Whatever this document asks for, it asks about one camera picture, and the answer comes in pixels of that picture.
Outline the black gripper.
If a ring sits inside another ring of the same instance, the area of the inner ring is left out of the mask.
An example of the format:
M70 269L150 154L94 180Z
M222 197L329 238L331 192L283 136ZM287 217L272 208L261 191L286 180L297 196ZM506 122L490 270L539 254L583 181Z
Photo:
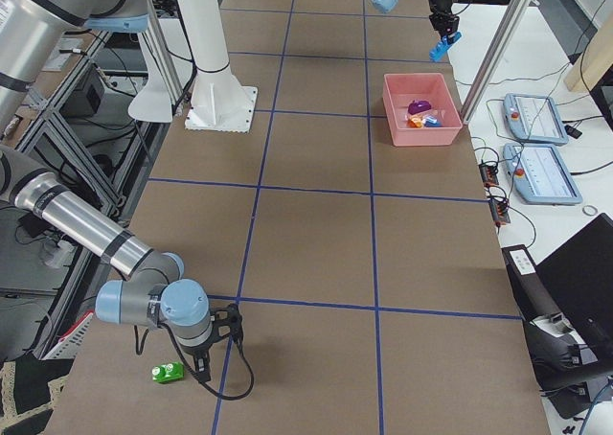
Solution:
M432 11L429 20L440 37L454 37L458 32L460 17L450 11Z
M225 339L242 349L242 315L237 304L211 309L195 325L181 328L181 348L193 357L199 382L211 380L209 350Z

